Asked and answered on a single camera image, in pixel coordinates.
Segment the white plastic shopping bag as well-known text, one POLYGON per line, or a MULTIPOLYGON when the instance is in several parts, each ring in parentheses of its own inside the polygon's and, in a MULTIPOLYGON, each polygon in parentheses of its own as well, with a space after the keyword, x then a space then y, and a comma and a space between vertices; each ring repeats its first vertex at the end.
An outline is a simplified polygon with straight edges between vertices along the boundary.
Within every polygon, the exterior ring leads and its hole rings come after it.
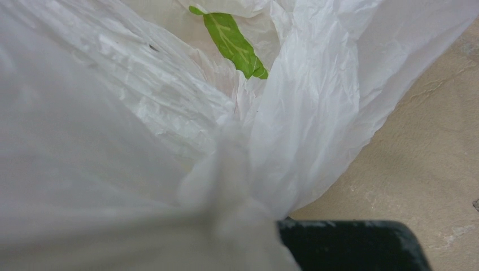
POLYGON ((2 270, 298 270, 477 1, 2 1, 2 270))

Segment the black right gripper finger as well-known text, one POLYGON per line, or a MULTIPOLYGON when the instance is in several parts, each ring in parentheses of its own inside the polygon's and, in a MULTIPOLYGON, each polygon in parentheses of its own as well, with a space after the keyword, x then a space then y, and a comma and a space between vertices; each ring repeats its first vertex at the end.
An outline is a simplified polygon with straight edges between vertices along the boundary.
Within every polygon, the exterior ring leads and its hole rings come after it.
POLYGON ((431 270, 401 222, 281 220, 277 228, 301 270, 431 270))

